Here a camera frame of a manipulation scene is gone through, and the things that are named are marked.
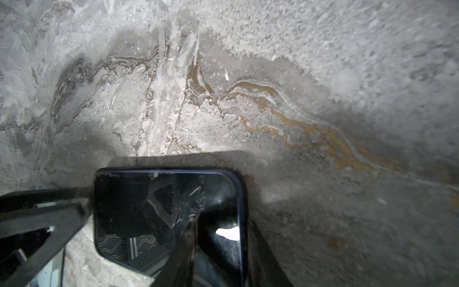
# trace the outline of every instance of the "concrete surface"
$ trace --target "concrete surface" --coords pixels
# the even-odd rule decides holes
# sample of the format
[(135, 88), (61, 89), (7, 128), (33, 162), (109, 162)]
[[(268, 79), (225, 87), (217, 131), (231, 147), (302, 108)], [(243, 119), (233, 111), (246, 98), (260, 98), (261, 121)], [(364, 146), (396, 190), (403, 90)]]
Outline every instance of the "concrete surface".
[[(456, 286), (457, 15), (453, 0), (2, 0), (2, 192), (207, 153), (244, 174), (295, 286)], [(148, 286), (96, 255), (91, 228), (64, 285)]]

